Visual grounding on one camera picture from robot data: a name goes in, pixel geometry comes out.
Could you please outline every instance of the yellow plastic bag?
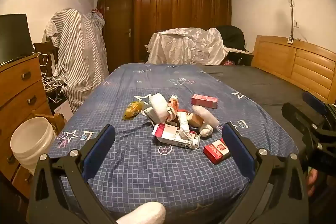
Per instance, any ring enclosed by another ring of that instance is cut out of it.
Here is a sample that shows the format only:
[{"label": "yellow plastic bag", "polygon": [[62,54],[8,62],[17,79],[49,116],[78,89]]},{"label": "yellow plastic bag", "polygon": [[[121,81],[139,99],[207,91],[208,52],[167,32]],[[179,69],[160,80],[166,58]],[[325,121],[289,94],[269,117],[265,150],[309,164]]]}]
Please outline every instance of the yellow plastic bag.
[{"label": "yellow plastic bag", "polygon": [[123,120],[127,120],[132,117],[135,117],[141,112],[142,108],[143,108],[142,101],[136,101],[136,102],[130,103],[124,112]]}]

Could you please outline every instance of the red box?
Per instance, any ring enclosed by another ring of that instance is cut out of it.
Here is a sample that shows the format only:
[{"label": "red box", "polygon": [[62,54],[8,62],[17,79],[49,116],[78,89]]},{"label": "red box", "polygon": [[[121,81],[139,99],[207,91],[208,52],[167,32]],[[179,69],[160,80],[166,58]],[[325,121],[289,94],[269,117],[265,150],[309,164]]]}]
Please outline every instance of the red box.
[{"label": "red box", "polygon": [[218,99],[210,96],[194,94],[191,97],[191,104],[210,108],[217,108]]},{"label": "red box", "polygon": [[222,138],[208,144],[204,147],[203,153],[211,160],[213,164],[218,164],[230,156],[230,151]]}]

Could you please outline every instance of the blue gripper pad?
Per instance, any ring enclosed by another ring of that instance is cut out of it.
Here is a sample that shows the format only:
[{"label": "blue gripper pad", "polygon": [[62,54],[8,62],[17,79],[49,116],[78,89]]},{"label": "blue gripper pad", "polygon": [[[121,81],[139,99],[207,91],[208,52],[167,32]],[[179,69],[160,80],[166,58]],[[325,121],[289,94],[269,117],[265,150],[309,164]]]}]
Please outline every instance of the blue gripper pad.
[{"label": "blue gripper pad", "polygon": [[104,133],[100,136],[100,139],[92,147],[83,161],[82,177],[86,182],[88,179],[94,178],[97,174],[98,169],[103,163],[106,154],[110,151],[115,138],[116,131],[114,127],[107,125]]},{"label": "blue gripper pad", "polygon": [[222,129],[222,138],[230,150],[230,153],[235,160],[241,174],[252,181],[255,177],[255,160],[248,152],[245,145],[241,142],[235,131],[238,133],[233,124],[231,122],[227,122],[224,124]]},{"label": "blue gripper pad", "polygon": [[327,106],[325,105],[325,103],[317,99],[314,95],[312,95],[308,91],[302,94],[302,99],[304,102],[310,105],[316,112],[318,112],[322,116],[327,115],[328,111],[327,111]]}]

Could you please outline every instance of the food package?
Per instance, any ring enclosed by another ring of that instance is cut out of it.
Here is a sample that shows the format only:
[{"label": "food package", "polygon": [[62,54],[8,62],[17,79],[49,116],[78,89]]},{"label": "food package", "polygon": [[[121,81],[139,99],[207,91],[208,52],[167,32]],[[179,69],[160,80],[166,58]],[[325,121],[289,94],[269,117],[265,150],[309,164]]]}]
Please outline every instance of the food package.
[{"label": "food package", "polygon": [[210,108],[217,108],[218,99],[215,97],[210,96],[203,96],[199,94],[194,94],[191,97],[191,104],[192,105],[198,105],[198,106],[204,106],[204,107],[210,107]]},{"label": "food package", "polygon": [[162,96],[161,93],[154,94],[152,96],[149,96],[149,102],[151,103],[157,117],[159,118],[160,122],[165,122],[165,120],[168,117],[167,112],[167,101]]},{"label": "food package", "polygon": [[177,112],[178,121],[180,123],[180,135],[184,140],[190,140],[190,129],[187,120],[187,112],[179,110]]},{"label": "food package", "polygon": [[160,142],[185,147],[189,149],[197,149],[200,145],[200,137],[194,131],[190,131],[191,140],[184,140],[180,136],[178,127],[170,126],[169,124],[160,123],[154,127],[152,135]]},{"label": "food package", "polygon": [[230,151],[222,138],[212,144],[206,145],[203,149],[203,153],[213,164],[220,163],[222,160],[225,160],[230,156]]},{"label": "food package", "polygon": [[204,120],[205,123],[208,123],[209,125],[212,126],[212,128],[217,128],[219,125],[219,121],[217,118],[207,109],[205,109],[202,106],[193,106],[193,111],[201,116]]},{"label": "food package", "polygon": [[142,108],[143,108],[143,101],[136,101],[130,103],[124,112],[123,120],[135,117],[141,112]]},{"label": "food package", "polygon": [[188,124],[195,128],[201,127],[204,122],[202,117],[197,115],[194,112],[187,115],[187,120],[188,120]]},{"label": "food package", "polygon": [[199,129],[199,133],[201,137],[209,137],[213,132],[213,128],[211,125],[207,123],[203,123],[203,125]]},{"label": "food package", "polygon": [[179,109],[179,99],[176,95],[172,95],[168,101],[167,112],[168,118],[167,122],[170,122],[176,118],[177,110]]}]

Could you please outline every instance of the bed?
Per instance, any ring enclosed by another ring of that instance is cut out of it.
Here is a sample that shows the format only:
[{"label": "bed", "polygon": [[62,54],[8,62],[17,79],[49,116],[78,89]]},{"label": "bed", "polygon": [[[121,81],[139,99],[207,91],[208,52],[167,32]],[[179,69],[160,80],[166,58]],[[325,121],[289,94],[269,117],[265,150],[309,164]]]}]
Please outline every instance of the bed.
[{"label": "bed", "polygon": [[[116,141],[89,184],[115,218],[158,201],[167,209],[167,223],[208,223],[225,214],[248,184],[232,158],[213,165],[203,154],[205,145],[221,137],[221,126],[201,140],[200,149],[189,150],[158,143],[143,115],[121,120],[130,102],[148,102],[148,94],[157,92],[166,99],[177,95],[180,108],[189,111],[192,94],[217,97],[218,108],[210,111],[219,122],[231,121],[258,148],[274,155],[304,149],[301,134],[281,115],[283,103],[291,102],[318,119],[302,101],[302,88],[256,67],[123,65],[78,109],[49,152],[51,157],[64,156],[97,136],[107,123],[113,125]],[[75,204],[65,179],[63,184]]]}]

